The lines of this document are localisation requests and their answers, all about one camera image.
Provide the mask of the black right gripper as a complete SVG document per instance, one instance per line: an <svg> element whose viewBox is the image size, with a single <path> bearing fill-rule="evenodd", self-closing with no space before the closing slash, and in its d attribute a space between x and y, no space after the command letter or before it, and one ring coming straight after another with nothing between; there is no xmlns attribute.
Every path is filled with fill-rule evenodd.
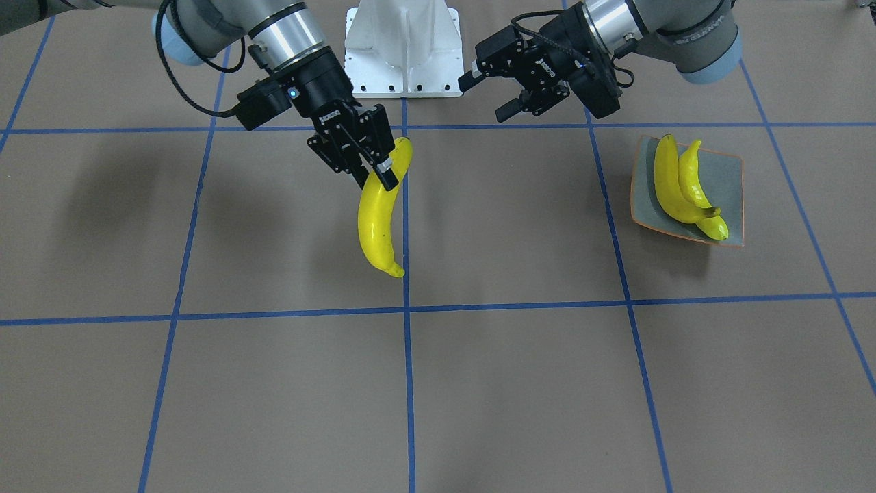
<svg viewBox="0 0 876 493"><path fill-rule="evenodd" d="M294 60L274 73L283 88L294 88L293 104L303 118L310 118L315 134L309 148L335 173L347 174L364 188L370 170L385 191L395 191L400 178L392 171L390 153L394 137L382 104L365 108L352 95L352 83L332 48ZM352 127L328 124L336 116L352 112Z"/></svg>

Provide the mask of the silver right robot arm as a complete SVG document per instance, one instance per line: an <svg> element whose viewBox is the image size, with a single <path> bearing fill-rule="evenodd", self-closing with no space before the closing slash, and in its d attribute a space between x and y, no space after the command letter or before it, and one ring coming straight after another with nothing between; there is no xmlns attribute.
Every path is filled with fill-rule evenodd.
<svg viewBox="0 0 876 493"><path fill-rule="evenodd" d="M248 131L294 108L313 123L309 148L332 171L351 175L364 186L375 179L385 190L398 186L391 152L396 144L384 106L365 107L304 1L123 1L122 6L153 10L157 55L166 72L169 60L194 66L241 44L266 72L263 80L237 95L229 110L210 110L216 118L235 118Z"/></svg>

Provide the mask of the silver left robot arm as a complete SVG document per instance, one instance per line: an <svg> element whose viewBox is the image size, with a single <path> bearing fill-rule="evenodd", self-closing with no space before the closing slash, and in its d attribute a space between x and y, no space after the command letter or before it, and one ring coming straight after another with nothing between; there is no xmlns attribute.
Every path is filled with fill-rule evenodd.
<svg viewBox="0 0 876 493"><path fill-rule="evenodd" d="M490 77L515 80L519 96L498 122L539 116L573 94L594 118L619 110L625 82L617 60L635 53L675 66L691 84L712 84L739 65L743 39L732 1L582 1L517 15L476 44L461 91Z"/></svg>

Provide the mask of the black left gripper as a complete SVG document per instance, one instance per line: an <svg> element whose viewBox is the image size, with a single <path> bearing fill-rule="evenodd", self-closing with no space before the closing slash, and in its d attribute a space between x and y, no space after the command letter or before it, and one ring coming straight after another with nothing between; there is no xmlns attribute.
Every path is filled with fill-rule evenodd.
<svg viewBox="0 0 876 493"><path fill-rule="evenodd" d="M535 60L547 54L547 65L561 80L541 88ZM604 118L619 110L621 88L586 18L553 18L541 26L534 40L526 40L512 25L507 25L475 46L472 68L458 78L466 93L488 77L516 80L524 89L495 109L498 123L519 113L539 116L563 102L571 91L594 118Z"/></svg>

